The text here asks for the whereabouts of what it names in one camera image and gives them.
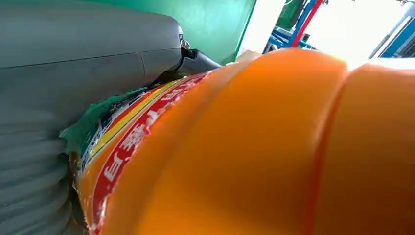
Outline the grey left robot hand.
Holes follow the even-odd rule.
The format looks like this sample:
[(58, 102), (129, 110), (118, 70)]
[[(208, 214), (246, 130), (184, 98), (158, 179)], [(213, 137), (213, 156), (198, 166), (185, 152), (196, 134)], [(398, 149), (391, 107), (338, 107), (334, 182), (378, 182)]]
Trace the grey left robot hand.
[(220, 65), (170, 16), (87, 1), (0, 3), (0, 132), (57, 132), (163, 73)]

